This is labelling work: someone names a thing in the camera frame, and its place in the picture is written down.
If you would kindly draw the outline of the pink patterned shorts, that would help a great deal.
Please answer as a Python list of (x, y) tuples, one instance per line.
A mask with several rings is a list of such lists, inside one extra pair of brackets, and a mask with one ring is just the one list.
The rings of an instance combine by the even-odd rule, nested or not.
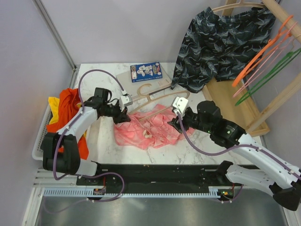
[(130, 122), (114, 126), (115, 141), (120, 146), (136, 146), (146, 150), (175, 145), (184, 135), (168, 124), (174, 118), (171, 108), (157, 104), (150, 112), (129, 115)]

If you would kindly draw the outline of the beige plastic hanger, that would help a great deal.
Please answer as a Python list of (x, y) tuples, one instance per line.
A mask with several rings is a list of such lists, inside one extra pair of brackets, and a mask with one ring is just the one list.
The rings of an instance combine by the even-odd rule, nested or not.
[[(166, 98), (166, 97), (169, 97), (169, 96), (172, 96), (172, 95), (177, 95), (177, 96), (178, 96), (179, 94), (185, 94), (185, 95), (186, 95), (185, 98), (188, 98), (188, 97), (190, 96), (190, 92), (189, 92), (189, 91), (183, 90), (183, 91), (177, 91), (177, 92), (173, 92), (173, 93), (169, 93), (169, 94), (164, 94), (164, 95), (161, 95), (161, 96), (156, 97), (156, 98), (151, 98), (151, 95), (152, 95), (153, 93), (161, 92), (161, 91), (165, 90), (165, 88), (162, 89), (162, 90), (157, 90), (157, 91), (153, 91), (153, 92), (149, 92), (149, 93), (144, 94), (144, 93), (141, 92), (141, 90), (142, 90), (143, 88), (145, 88), (145, 87), (151, 87), (151, 84), (150, 84), (150, 83), (146, 83), (146, 84), (140, 86), (140, 87), (138, 88), (138, 90), (137, 90), (137, 96), (138, 96), (138, 97), (137, 97), (137, 98), (132, 98), (132, 99), (133, 99), (133, 102), (136, 102), (136, 101), (139, 101), (139, 100), (141, 100), (141, 99), (146, 98), (146, 99), (147, 99), (147, 102), (145, 102), (144, 104), (142, 104), (142, 105), (136, 107), (135, 109), (131, 110), (131, 111), (128, 113), (129, 115), (133, 115), (134, 113), (138, 112), (139, 110), (141, 110), (142, 108), (146, 107), (147, 105), (150, 105), (150, 104), (152, 104), (152, 103), (156, 103), (156, 102), (158, 102), (159, 100), (161, 100), (161, 99), (163, 99), (163, 98)], [(147, 119), (149, 119), (149, 118), (151, 118), (151, 117), (153, 117), (153, 116), (156, 116), (156, 115), (158, 115), (158, 114), (160, 114), (160, 113), (162, 113), (162, 112), (164, 112), (165, 110), (170, 109), (170, 108), (171, 108), (171, 105), (168, 105), (168, 106), (164, 107), (163, 109), (158, 110), (158, 111), (156, 111), (156, 112), (153, 112), (153, 113), (149, 113), (149, 112), (148, 112), (148, 115), (145, 116), (145, 117), (143, 117), (143, 118), (141, 118), (141, 119), (139, 119), (139, 121), (145, 121), (145, 120), (147, 120)]]

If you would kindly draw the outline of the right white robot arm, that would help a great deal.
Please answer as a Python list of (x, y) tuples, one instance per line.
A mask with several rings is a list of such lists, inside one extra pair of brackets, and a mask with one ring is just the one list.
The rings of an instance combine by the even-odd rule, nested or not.
[[(258, 144), (241, 126), (222, 117), (214, 101), (202, 101), (194, 113), (188, 99), (176, 97), (172, 102), (176, 115), (169, 125), (182, 133), (192, 148), (207, 156), (219, 156), (230, 151), (244, 157), (259, 168), (246, 169), (230, 161), (223, 161), (215, 174), (216, 182), (229, 182), (250, 186), (270, 196), (282, 207), (296, 211), (301, 203), (301, 169), (281, 159)], [(224, 148), (217, 153), (208, 153), (196, 147), (187, 135), (188, 129), (209, 134), (210, 139)]]

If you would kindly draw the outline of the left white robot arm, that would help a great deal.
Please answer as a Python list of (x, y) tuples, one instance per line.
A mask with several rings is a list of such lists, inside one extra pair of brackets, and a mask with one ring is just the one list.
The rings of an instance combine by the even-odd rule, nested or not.
[(84, 132), (101, 116), (111, 117), (115, 124), (130, 122), (127, 107), (133, 103), (124, 90), (116, 104), (110, 103), (111, 91), (96, 88), (76, 115), (55, 133), (48, 132), (42, 141), (43, 169), (69, 175), (85, 175), (93, 185), (103, 181), (97, 163), (80, 157), (78, 143)]

